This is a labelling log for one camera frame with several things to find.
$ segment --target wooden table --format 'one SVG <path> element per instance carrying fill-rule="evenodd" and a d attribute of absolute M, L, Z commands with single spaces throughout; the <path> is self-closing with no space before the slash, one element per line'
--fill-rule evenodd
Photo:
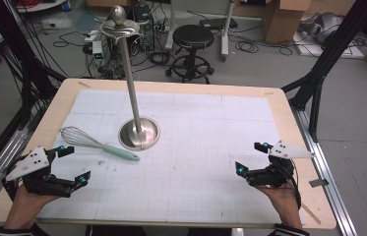
<path fill-rule="evenodd" d="M 305 147 L 296 121 L 288 105 L 284 92 L 279 88 L 251 88 L 231 86 L 189 85 L 175 83 L 148 83 L 135 82 L 137 93 L 170 92 L 190 94 L 220 94 L 231 96 L 263 97 L 269 102 L 275 126 L 279 137 L 286 143 Z M 26 150 L 33 149 L 38 145 L 52 148 L 56 135 L 62 127 L 63 122 L 69 115 L 70 109 L 75 102 L 77 94 L 82 89 L 109 89 L 127 90 L 126 82 L 69 79 L 61 86 L 55 95 L 51 105 L 39 123 L 36 131 L 31 137 Z M 331 207 L 321 187 L 312 188 L 309 181 L 318 179 L 315 167 L 311 159 L 296 159 L 297 170 L 300 177 L 300 192 L 302 195 L 302 206 L 306 224 L 304 228 L 332 229 L 336 227 L 336 220 Z M 5 191 L 0 193 L 0 222 L 6 220 L 11 206 L 11 201 Z M 41 222 L 57 222 L 57 220 L 40 219 Z M 72 220 L 73 223 L 94 223 Z M 239 225 L 240 227 L 263 227 L 262 225 Z"/>

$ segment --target round metal base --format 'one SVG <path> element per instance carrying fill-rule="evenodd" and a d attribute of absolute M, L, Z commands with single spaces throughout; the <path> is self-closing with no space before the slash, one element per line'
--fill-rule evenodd
<path fill-rule="evenodd" d="M 130 150 L 144 150 L 151 148 L 159 139 L 160 129 L 158 124 L 147 117 L 140 118 L 141 133 L 137 132 L 134 119 L 131 119 L 119 129 L 119 142 L 124 148 Z"/>

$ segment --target metal rail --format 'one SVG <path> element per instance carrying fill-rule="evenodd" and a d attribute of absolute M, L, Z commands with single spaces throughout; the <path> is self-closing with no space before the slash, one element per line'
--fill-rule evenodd
<path fill-rule="evenodd" d="M 327 180 L 328 185 L 324 186 L 325 194 L 331 204 L 336 222 L 340 228 L 342 235 L 344 236 L 357 236 L 354 224 L 346 210 L 345 204 L 340 196 L 339 190 L 336 186 L 336 181 L 330 170 L 330 167 L 325 159 L 324 153 L 319 143 L 314 142 L 312 135 L 309 133 L 309 118 L 305 111 L 299 111 L 292 108 L 293 115 L 296 118 L 299 129 L 302 132 L 302 136 L 308 149 L 316 154 L 313 158 L 313 162 L 319 178 L 321 180 Z"/>

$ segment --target whisk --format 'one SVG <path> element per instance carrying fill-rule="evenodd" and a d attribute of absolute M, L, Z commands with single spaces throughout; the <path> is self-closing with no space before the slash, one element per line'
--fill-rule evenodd
<path fill-rule="evenodd" d="M 127 151 L 126 149 L 101 144 L 93 137 L 85 133 L 83 130 L 75 126 L 63 127 L 61 128 L 60 133 L 61 138 L 63 138 L 63 140 L 70 145 L 88 148 L 102 148 L 104 151 L 122 157 L 124 159 L 135 161 L 140 160 L 139 156 L 133 154 L 130 151 Z"/>

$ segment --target white paper sheet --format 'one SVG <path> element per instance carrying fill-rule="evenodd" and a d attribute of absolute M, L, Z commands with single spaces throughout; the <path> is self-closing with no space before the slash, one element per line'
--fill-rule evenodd
<path fill-rule="evenodd" d="M 160 127 L 158 143 L 136 151 L 138 162 L 76 147 L 56 159 L 52 173 L 73 179 L 92 172 L 89 184 L 46 206 L 41 218 L 183 223 L 271 223 L 270 201 L 235 173 L 269 165 L 254 142 L 278 141 L 265 98 L 212 94 L 138 92 L 141 116 Z M 132 119 L 126 91 L 82 90 L 64 122 L 101 143 L 122 148 L 118 129 Z M 67 146 L 60 136 L 55 147 Z"/>

